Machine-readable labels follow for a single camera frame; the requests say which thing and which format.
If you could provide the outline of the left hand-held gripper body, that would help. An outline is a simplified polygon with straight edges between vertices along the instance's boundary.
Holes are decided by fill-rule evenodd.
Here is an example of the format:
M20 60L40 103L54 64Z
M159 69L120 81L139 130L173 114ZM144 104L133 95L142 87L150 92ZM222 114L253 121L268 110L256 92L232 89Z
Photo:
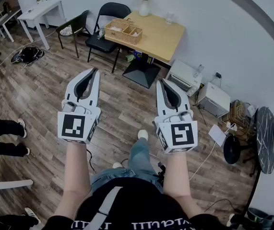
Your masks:
M90 143L99 123L101 110L95 106L80 106L63 100L58 112L58 138L71 143Z

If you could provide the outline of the wicker storage basket with lid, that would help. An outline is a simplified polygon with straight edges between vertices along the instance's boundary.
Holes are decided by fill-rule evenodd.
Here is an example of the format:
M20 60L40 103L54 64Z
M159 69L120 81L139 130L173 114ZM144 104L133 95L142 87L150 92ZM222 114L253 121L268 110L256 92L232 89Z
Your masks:
M105 37L118 39L130 44L137 44L142 38L143 30L130 19L113 19L105 27Z

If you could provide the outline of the white toaster oven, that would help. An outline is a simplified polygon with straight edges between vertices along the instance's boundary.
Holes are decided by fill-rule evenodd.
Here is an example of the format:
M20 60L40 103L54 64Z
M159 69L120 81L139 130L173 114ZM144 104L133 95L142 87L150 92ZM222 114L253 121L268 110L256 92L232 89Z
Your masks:
M177 59L166 76L167 80L178 85L189 97L199 89L202 78L201 73Z

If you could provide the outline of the clear plastic bottle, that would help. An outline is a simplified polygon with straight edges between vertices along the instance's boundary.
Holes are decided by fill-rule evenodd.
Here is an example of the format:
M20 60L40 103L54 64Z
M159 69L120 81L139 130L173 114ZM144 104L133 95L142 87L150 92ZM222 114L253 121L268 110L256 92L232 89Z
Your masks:
M195 73L194 73L194 77L196 78L196 77L198 77L199 76L199 74L203 71L203 69L204 69L204 66L202 65L202 64L200 64L199 66L198 66L198 68L196 69L196 71L195 71Z

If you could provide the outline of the blue and yellow packet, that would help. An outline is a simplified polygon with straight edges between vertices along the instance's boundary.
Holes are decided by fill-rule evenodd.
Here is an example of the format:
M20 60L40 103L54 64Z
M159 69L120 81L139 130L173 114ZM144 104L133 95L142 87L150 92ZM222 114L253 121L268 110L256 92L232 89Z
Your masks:
M148 56L146 53L142 53L136 50L134 50L132 53L137 60L142 60L146 62L147 64L152 64L154 61L154 58L151 56Z

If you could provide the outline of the black belt device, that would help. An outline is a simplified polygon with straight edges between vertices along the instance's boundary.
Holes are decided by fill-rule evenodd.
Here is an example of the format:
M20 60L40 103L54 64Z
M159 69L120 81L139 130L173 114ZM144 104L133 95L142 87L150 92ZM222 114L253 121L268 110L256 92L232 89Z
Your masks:
M158 163L158 167L161 169L160 172L158 172L158 182L163 186L164 183L164 177L165 177L165 172L166 172L166 167L163 165L162 162Z

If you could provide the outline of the person's blue jeans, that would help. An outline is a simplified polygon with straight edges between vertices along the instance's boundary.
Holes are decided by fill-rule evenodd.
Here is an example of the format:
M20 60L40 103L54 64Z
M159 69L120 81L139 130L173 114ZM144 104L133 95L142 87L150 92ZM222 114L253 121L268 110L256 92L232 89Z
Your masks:
M133 145L127 168L106 169L91 179L92 192L102 187L107 182L116 178L138 178L147 181L162 193L163 187L158 182L158 175L150 163L149 147L145 138L139 138Z

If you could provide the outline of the black bag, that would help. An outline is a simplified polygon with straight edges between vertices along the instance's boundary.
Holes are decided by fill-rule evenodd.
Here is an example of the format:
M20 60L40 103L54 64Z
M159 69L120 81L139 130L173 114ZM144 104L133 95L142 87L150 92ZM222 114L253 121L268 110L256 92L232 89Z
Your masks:
M11 58L11 63L23 62L29 65L42 58L44 54L45 52L36 46L25 46Z

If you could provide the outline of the light wooden table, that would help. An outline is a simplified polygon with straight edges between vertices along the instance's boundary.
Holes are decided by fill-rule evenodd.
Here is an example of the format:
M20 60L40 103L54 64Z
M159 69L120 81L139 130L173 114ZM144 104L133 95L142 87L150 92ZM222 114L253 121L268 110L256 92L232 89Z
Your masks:
M138 11L133 11L124 18L124 20L127 19L133 21L137 27L143 30L139 43L134 45L110 37L105 37L105 39L146 53L154 60L170 62L183 36L185 27L178 23L168 25L164 18L153 14L145 17L140 16ZM122 75L143 87L150 88L160 70L161 68L155 63L147 64L142 60L134 59Z

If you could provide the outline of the black chair with patterned cushion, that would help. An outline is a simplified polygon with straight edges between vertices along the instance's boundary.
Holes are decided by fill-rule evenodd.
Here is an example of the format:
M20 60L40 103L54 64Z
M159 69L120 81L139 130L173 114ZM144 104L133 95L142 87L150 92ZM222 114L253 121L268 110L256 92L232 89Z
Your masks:
M86 20L87 20L88 13L89 13L89 10L85 10L80 15L76 16L75 18L65 22L64 24L62 24L56 28L56 32L58 34L58 39L59 39L62 49L64 47L62 44L61 37L72 37L73 38L77 58L79 58L79 53L78 53L78 49L77 49L76 36L80 32L84 32L84 31L86 31L88 34L90 34L89 30L86 28Z

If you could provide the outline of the black folding chair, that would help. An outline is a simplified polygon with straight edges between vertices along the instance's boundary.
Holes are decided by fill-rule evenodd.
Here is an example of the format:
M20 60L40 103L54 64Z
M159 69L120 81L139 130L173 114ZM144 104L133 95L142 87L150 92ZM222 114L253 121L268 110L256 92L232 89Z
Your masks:
M114 73L114 69L115 69L116 62L120 52L120 45L115 42L106 40L104 37L100 39L97 38L99 36L99 29L100 29L98 24L99 18L100 16L111 16L119 19L124 19L130 13L131 11L128 6L120 3L115 3L115 2L108 2L100 8L98 17L96 19L95 27L94 27L94 32L85 41L85 44L89 47L87 62L89 62L90 60L92 48L107 54L112 53L117 48L118 51L117 51L116 58L114 60L113 68L112 68L112 73Z

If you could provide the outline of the black marble round table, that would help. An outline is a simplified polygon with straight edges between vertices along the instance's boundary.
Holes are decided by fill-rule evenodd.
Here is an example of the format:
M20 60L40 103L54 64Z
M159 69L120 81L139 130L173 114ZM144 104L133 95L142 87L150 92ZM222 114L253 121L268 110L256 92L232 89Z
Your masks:
M257 156L264 174L274 170L274 115L268 107L261 107L256 115Z

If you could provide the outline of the white rectangular table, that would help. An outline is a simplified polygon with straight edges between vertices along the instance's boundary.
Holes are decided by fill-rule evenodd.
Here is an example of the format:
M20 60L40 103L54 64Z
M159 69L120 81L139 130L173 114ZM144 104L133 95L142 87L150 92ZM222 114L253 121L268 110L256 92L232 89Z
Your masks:
M31 43L33 43L34 40L33 40L32 36L30 35L27 26L25 25L25 21L32 21L35 24L36 29L40 35L40 39L42 40L46 50L49 50L50 46L46 40L46 37L43 34L43 31L41 29L39 21L41 18L43 18L46 28L49 28L46 14L54 8L58 8L61 22L64 23L65 16L64 16L64 11L63 11L61 0L47 0L47 1L40 2L37 5L35 5L34 7L32 7L30 9L30 11L23 13L22 15L20 15L17 18L20 21L20 23L21 23L21 25L22 25L22 27L23 27L23 29Z

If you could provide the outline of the white desk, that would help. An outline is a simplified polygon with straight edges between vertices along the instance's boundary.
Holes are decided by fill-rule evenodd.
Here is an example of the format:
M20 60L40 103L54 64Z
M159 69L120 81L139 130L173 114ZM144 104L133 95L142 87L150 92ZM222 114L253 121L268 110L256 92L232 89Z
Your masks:
M17 14L18 14L20 11L21 11L21 9L20 9L19 7L16 7L16 8L12 9L10 12L8 12L7 14L5 14L4 16L2 16L2 17L0 18L0 27L3 28L3 30L6 32L7 36L9 37L9 39L10 39L12 42L14 42L14 39L12 38L12 36L11 36L9 30L7 29L6 23L7 23L10 19L12 19L12 18L14 18L14 19L17 21L17 23L20 23L20 22L18 21L17 17L16 17ZM0 35L1 35L2 38L6 38L6 36L5 36L4 33L2 32L2 29L1 29L1 28L0 28Z

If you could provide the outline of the white wooden frame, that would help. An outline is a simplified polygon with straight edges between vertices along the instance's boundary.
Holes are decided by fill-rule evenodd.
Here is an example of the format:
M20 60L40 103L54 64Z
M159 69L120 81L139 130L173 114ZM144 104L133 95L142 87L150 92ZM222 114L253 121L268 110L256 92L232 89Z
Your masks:
M24 186L31 186L33 185L33 180L19 180L19 181L7 181L7 182L0 182L0 190L3 189L12 189Z

